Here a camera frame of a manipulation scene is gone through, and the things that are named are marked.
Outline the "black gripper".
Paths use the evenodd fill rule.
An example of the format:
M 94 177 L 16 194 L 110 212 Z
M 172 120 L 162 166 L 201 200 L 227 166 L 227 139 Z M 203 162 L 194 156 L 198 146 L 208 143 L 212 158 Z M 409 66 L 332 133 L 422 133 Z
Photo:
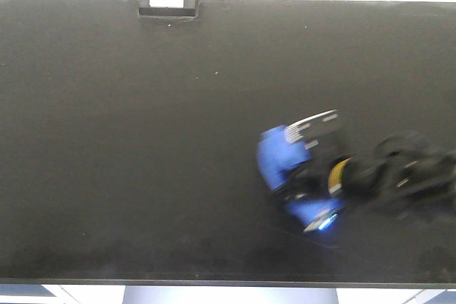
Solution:
M 304 233 L 327 229 L 342 209 L 337 190 L 328 185 L 332 167 L 350 157 L 343 121 L 327 110 L 285 126 L 281 185 L 274 199 L 303 225 Z

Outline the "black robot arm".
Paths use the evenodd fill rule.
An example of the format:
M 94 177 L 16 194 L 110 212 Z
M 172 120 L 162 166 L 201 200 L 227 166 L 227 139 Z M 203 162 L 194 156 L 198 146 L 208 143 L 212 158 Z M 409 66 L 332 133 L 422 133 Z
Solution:
M 279 137 L 281 178 L 272 194 L 306 233 L 327 228 L 346 209 L 455 205 L 455 152 L 416 132 L 391 135 L 363 156 L 350 150 L 338 111 L 327 110 L 285 126 Z

